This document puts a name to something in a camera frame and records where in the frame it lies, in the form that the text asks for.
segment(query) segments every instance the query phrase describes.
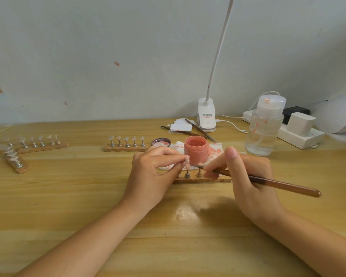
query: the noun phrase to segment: pink powder jar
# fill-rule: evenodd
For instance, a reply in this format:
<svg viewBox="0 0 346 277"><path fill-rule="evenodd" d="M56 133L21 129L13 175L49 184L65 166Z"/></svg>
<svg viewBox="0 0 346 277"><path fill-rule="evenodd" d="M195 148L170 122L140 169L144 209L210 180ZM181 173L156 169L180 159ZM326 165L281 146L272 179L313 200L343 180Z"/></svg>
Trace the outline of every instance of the pink powder jar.
<svg viewBox="0 0 346 277"><path fill-rule="evenodd" d="M185 155L190 157L190 165L197 166L208 158L209 144L204 137L190 136L185 140Z"/></svg>

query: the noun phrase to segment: wooden desk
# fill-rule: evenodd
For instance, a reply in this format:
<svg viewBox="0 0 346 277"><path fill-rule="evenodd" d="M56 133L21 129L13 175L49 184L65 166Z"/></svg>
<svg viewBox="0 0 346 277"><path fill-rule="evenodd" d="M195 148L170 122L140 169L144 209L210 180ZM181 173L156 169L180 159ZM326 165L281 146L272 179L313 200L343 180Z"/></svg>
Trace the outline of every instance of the wooden desk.
<svg viewBox="0 0 346 277"><path fill-rule="evenodd" d="M112 208L122 197L132 153L103 152L109 135L168 137L166 120L82 121L15 125L0 138L58 134L69 148L24 154L19 175L0 155L0 277L13 275ZM234 120L241 129L248 124ZM244 151L246 135L219 123L212 136ZM277 140L276 179L312 186L320 199L278 191L292 211L346 236L346 143L326 138L301 151ZM118 246L98 276L315 276L245 218L231 184L174 185Z"/></svg>

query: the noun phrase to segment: pump dispenser bottle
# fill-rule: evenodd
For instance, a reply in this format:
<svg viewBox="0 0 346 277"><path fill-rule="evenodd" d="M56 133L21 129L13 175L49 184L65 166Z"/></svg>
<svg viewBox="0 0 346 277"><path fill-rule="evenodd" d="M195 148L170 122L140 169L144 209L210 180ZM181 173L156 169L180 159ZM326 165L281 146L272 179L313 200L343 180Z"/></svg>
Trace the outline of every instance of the pump dispenser bottle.
<svg viewBox="0 0 346 277"><path fill-rule="evenodd" d="M252 112L245 149L258 156L267 156L273 150L278 131L283 121L286 98L278 95L263 95Z"/></svg>

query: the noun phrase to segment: hand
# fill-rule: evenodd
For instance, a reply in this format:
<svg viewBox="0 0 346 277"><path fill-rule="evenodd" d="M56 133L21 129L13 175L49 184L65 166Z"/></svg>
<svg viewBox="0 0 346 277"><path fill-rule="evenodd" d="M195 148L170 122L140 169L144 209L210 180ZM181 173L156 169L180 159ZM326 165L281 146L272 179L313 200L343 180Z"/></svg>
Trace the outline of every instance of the hand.
<svg viewBox="0 0 346 277"><path fill-rule="evenodd" d="M219 174L212 172L222 168L231 173L233 193L241 211L253 223L272 223L285 213L274 188L255 184L248 175L274 179L270 161L264 157L239 154L234 147L228 147L224 153L204 167L204 177L216 180Z"/></svg>
<svg viewBox="0 0 346 277"><path fill-rule="evenodd" d="M163 198L169 186L182 172L187 156L168 147L150 147L133 156L132 170L121 204L147 214ZM174 166L165 174L157 173L159 167Z"/></svg>

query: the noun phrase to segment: forearm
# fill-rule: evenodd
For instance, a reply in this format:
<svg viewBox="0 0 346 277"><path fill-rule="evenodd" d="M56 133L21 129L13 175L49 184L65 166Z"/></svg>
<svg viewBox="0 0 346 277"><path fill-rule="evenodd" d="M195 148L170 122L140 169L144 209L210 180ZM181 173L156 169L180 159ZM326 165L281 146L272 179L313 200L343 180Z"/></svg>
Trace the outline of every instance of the forearm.
<svg viewBox="0 0 346 277"><path fill-rule="evenodd" d="M144 215L117 205L15 276L95 276L115 247Z"/></svg>
<svg viewBox="0 0 346 277"><path fill-rule="evenodd" d="M346 238L289 211L275 224L258 224L321 276L346 276Z"/></svg>

